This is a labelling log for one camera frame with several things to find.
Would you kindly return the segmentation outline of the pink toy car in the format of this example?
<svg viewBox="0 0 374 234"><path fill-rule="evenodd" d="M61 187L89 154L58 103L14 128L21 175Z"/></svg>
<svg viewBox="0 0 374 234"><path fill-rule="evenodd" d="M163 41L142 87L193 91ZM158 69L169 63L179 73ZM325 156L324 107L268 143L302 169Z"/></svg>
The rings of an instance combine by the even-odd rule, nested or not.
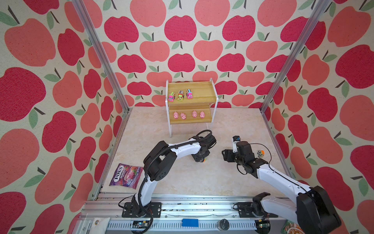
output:
<svg viewBox="0 0 374 234"><path fill-rule="evenodd" d="M187 89L187 98L188 99L192 99L193 98L193 94L192 94L192 91L190 89Z"/></svg>
<svg viewBox="0 0 374 234"><path fill-rule="evenodd" d="M168 96L168 101L169 102L174 102L175 100L175 92L170 92L169 96Z"/></svg>

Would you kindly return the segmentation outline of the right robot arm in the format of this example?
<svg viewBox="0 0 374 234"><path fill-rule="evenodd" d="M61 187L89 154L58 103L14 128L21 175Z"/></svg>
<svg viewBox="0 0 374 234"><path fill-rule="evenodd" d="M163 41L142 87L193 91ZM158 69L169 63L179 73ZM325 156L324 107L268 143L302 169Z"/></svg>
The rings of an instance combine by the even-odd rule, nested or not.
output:
<svg viewBox="0 0 374 234"><path fill-rule="evenodd" d="M252 199L249 208L255 217L274 214L298 224L306 234L329 234L342 221L328 195L320 186L310 187L271 167L264 159L255 157L250 143L236 138L233 148L222 151L223 159L242 166L247 174L260 179L286 195L278 199L263 192Z"/></svg>

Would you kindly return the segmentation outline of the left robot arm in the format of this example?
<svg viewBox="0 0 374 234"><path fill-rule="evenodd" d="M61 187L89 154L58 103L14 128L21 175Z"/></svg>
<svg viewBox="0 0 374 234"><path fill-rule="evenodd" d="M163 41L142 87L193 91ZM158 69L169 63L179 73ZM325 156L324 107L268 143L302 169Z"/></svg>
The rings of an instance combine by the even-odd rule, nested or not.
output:
<svg viewBox="0 0 374 234"><path fill-rule="evenodd" d="M162 180L170 171L177 159L192 156L196 162L204 162L210 154L210 148L216 144L216 138L211 130L203 130L189 140L167 144L160 141L144 159L145 177L138 192L131 200L137 213L148 211L153 192L158 181Z"/></svg>

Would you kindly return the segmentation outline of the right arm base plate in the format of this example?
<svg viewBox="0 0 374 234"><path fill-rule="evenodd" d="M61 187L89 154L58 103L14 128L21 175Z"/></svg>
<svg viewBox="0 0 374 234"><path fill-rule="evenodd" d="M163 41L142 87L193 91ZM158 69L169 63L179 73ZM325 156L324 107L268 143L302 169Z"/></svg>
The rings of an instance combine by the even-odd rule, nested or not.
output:
<svg viewBox="0 0 374 234"><path fill-rule="evenodd" d="M233 209L238 211L240 218L276 218L276 214L267 213L260 202L238 202L233 205Z"/></svg>

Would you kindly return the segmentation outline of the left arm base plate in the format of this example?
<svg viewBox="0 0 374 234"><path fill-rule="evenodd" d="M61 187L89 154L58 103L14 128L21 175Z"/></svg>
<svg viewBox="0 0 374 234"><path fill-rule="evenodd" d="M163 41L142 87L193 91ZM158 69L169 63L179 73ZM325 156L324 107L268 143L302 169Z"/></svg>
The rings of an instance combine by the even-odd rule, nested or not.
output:
<svg viewBox="0 0 374 234"><path fill-rule="evenodd" d="M123 208L123 218L160 218L162 203L151 202L141 208L136 202L126 202Z"/></svg>

